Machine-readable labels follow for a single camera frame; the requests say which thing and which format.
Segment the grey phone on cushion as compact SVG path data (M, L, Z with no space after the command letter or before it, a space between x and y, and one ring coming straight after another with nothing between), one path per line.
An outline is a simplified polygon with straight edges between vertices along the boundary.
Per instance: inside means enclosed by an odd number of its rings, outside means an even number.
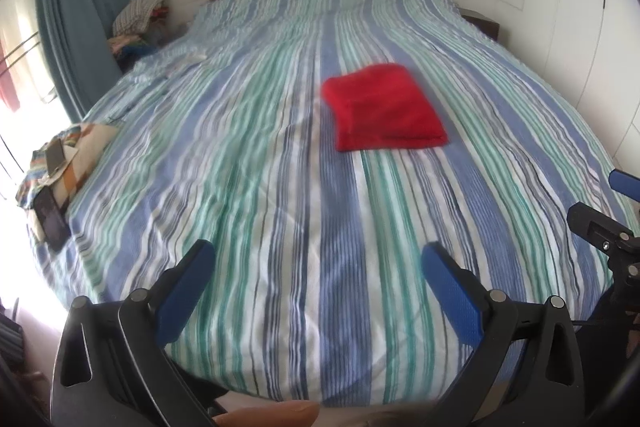
M62 141L60 139L52 139L44 153L46 154L47 173L49 176L54 176L58 169L66 163Z

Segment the black smartphone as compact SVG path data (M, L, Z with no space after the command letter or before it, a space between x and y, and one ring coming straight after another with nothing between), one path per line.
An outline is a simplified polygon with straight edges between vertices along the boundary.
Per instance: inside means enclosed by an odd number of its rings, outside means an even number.
M70 238L70 227L50 187L44 186L38 192L32 201L32 209L42 228L44 241L51 251L58 253Z

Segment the white wardrobe door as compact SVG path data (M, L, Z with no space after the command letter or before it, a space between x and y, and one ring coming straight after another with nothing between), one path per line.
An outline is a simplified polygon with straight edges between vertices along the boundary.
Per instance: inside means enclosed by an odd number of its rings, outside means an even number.
M508 48L611 154L638 146L638 0L497 0L497 11Z

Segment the colourful patterned cushion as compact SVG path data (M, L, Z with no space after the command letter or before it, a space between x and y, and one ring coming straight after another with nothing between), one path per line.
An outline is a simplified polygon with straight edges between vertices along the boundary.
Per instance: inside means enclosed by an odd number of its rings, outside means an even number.
M55 135L62 142L64 160L52 176L46 165L46 148L34 150L15 195L17 205L29 210L40 190L48 186L58 207L65 208L86 183L117 132L117 127L107 124L74 124Z

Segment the pile of clothes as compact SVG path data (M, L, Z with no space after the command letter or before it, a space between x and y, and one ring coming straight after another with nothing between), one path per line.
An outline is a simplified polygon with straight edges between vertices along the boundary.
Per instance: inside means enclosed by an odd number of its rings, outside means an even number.
M168 43L169 13L168 0L131 0L117 15L107 42L122 72Z

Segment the striped blue green bedspread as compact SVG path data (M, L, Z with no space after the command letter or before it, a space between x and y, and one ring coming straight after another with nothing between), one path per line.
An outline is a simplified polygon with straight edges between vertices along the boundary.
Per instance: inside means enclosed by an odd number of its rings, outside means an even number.
M337 152L321 85L378 63L409 69L445 146ZM89 119L118 132L70 203L70 239L35 249L50 287L64 305L117 301L206 239L214 277L169 355L261 398L437 398L469 351L424 281L427 243L583 320L611 274L567 209L638 225L577 110L450 0L218 0Z

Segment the red hanging garment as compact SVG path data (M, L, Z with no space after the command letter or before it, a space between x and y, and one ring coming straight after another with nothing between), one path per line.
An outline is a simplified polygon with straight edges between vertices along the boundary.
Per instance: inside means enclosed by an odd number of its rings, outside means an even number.
M10 60L14 57L15 53L20 47L14 46L13 49L0 49L1 52L1 81L0 81L0 95L1 102L9 109L10 112L16 112L20 108L20 100L18 99L17 92L14 86L13 78L11 76Z

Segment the red sweater with white rabbit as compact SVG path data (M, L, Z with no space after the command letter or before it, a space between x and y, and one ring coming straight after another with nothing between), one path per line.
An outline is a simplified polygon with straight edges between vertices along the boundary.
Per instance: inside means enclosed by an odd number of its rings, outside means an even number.
M411 72L376 64L322 83L321 98L335 120L335 148L419 150L443 146L448 135Z

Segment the dark wooden nightstand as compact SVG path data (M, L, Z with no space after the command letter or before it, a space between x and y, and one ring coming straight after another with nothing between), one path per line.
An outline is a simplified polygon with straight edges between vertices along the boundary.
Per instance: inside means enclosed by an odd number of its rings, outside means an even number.
M473 10L460 8L459 13L468 23L474 25L484 35L492 40L499 40L500 24L498 22Z

